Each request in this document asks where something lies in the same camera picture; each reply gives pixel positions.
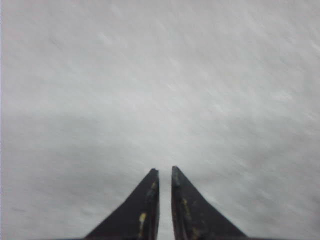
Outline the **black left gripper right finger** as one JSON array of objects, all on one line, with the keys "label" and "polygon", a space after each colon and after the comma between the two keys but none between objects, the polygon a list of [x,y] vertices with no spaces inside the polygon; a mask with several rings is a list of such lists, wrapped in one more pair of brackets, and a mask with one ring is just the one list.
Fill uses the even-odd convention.
[{"label": "black left gripper right finger", "polygon": [[171,214],[176,240],[247,237],[202,196],[177,166],[171,172]]}]

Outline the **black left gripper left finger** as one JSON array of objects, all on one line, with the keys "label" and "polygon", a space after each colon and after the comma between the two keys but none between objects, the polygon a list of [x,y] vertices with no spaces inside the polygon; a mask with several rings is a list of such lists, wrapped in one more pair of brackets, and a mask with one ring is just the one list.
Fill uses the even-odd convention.
[{"label": "black left gripper left finger", "polygon": [[84,239],[156,240],[159,219],[159,171],[152,168],[127,199]]}]

